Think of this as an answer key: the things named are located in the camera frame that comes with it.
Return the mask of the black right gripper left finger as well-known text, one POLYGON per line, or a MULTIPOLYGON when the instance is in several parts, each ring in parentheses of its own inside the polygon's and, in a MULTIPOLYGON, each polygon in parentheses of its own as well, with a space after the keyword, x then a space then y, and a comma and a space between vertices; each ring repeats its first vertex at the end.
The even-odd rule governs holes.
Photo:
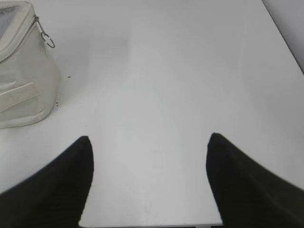
POLYGON ((2 228, 77 228, 94 173, 87 136, 0 195, 2 228))

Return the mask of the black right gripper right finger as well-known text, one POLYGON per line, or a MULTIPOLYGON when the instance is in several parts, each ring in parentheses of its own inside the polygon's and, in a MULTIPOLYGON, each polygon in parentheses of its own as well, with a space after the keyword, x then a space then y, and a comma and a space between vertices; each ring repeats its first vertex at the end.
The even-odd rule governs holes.
POLYGON ((207 178, 225 228, 302 228, 304 191, 219 133, 210 137, 207 178))

